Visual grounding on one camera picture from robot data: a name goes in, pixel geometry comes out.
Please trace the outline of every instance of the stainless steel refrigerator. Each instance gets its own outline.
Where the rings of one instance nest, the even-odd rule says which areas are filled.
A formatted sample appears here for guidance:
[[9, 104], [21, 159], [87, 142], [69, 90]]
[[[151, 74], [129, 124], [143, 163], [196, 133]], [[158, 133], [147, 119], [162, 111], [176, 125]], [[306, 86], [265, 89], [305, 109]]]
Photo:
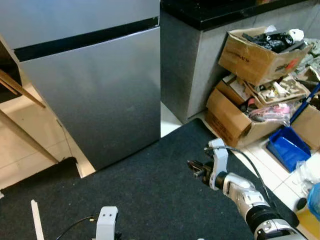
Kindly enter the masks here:
[[4, 0], [0, 35], [94, 168], [160, 138], [158, 0]]

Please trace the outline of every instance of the black countertop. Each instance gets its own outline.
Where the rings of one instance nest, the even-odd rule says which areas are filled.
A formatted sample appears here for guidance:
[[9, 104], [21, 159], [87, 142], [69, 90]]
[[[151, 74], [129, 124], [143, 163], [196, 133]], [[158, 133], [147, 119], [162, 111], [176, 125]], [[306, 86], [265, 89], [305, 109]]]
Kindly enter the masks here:
[[161, 7], [198, 30], [209, 30], [303, 1], [306, 0], [161, 0]]

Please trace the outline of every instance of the freezer door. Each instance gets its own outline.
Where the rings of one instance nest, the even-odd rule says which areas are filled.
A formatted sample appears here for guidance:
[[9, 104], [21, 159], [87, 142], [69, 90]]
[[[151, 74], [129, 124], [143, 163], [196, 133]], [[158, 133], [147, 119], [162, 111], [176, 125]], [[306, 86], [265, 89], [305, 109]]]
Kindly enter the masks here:
[[159, 16], [159, 0], [3, 0], [0, 34], [11, 49]]
[[94, 168], [160, 138], [160, 28], [20, 63]]

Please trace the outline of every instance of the black carpet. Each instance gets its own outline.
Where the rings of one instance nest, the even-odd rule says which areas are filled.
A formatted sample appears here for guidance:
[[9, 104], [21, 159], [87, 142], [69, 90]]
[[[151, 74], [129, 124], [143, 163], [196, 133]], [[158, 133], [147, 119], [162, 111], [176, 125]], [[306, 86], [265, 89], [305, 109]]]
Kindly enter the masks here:
[[[187, 166], [187, 160], [209, 160], [203, 148], [213, 138], [196, 119], [84, 179], [79, 178], [74, 160], [64, 160], [2, 190], [0, 239], [36, 239], [32, 199], [38, 202], [45, 240], [55, 240], [66, 227], [99, 213], [103, 206], [119, 208], [116, 231], [122, 233], [122, 240], [253, 239], [236, 205], [221, 191], [194, 179]], [[232, 153], [228, 171], [262, 190], [258, 179]], [[272, 193], [271, 197], [292, 223], [293, 213]], [[88, 240], [95, 235], [96, 223], [85, 221], [61, 240]]]

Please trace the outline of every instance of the white plastic stick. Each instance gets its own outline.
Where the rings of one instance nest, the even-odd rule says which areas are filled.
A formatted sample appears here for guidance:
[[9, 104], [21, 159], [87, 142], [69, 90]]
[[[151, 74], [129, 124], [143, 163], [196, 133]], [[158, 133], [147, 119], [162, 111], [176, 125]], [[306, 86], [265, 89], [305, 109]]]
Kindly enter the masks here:
[[44, 233], [42, 232], [38, 203], [33, 199], [31, 200], [31, 208], [32, 208], [32, 215], [33, 215], [33, 222], [34, 222], [36, 239], [37, 240], [45, 240]]

